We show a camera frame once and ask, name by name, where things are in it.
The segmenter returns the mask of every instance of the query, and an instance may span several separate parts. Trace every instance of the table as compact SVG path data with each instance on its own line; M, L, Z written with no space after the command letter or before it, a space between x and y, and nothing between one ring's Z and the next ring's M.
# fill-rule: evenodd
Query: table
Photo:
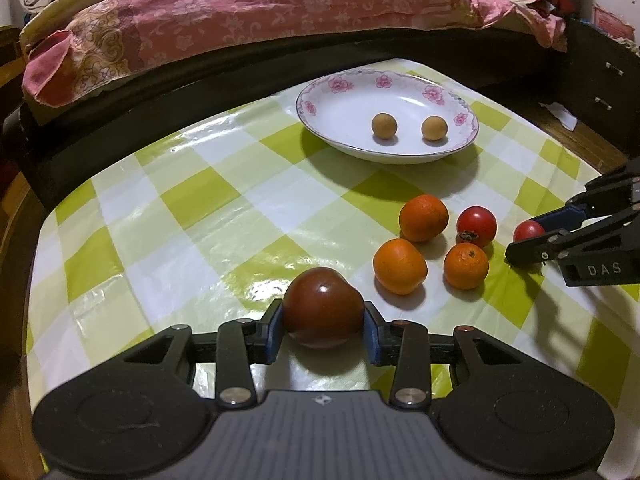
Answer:
M410 72L466 99L475 144L419 166L384 166L327 146L298 121L304 85L229 110L139 150L78 187L40 233L28 317L33 407L63 381L175 323L214 331L259 318L290 280L337 269L387 319L451 333L472 324L577 377L616 414L601 467L609 479L640 462L640 286L567 288L554 264L527 274L504 262L514 227L561 206L595 170L532 124L436 71L406 60L371 65ZM443 199L451 220L423 244L425 289L400 298L378 288L371 259L398 235L408 199ZM498 220L490 272L474 291L448 289L444 255L456 216L484 205ZM358 341L330 352L284 342L276 364L253 366L265 388L388 390L393 370L366 364ZM214 365L194 387L213 392ZM433 389L450 391L446 367Z

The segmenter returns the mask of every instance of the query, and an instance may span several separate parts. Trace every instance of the metal screw head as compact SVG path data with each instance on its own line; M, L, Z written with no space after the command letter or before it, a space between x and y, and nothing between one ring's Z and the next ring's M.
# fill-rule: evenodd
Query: metal screw head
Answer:
M420 404L427 398L427 393L420 388L401 388L396 391L396 400L403 404Z
M241 404L251 399L251 392L240 386L233 386L220 392L220 400L227 404Z
M314 397L314 402L316 404L320 404L320 406L326 406L333 399L329 397L327 394L320 394L317 397Z

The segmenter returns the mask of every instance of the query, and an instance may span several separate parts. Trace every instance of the tomato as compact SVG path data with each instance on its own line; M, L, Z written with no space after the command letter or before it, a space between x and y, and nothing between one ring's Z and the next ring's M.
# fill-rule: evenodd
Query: tomato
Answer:
M495 238L498 224L491 211L475 205L465 209L458 217L456 229L461 241L484 247Z
M545 228L534 220L525 220L522 224L516 227L513 232L513 241L519 242L520 240L526 240L527 238L533 238L545 233Z

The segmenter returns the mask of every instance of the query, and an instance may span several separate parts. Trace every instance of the red fabric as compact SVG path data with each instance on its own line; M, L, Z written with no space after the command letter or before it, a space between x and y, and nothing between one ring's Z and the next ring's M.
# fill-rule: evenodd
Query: red fabric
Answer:
M564 22L511 0L104 0L39 47L24 89L59 107L118 79L217 48L287 36L397 27L484 28L519 17L564 49Z
M593 6L593 23L612 38L626 38L635 41L635 29L625 20L599 6Z
M559 16L568 16L573 14L577 9L571 0L549 0L554 5Z

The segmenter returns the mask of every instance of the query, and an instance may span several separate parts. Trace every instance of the brown ball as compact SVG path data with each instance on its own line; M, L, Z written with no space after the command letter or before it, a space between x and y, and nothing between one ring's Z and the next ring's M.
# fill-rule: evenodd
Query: brown ball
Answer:
M422 123L422 136L424 140L440 140L447 135L448 129L447 121L434 115L427 117Z
M377 114L371 121L371 129L377 138L389 140L396 134L398 123L392 115Z
M282 299L290 336L309 348L332 348L358 333L364 322L362 295L336 270L315 267L291 282Z

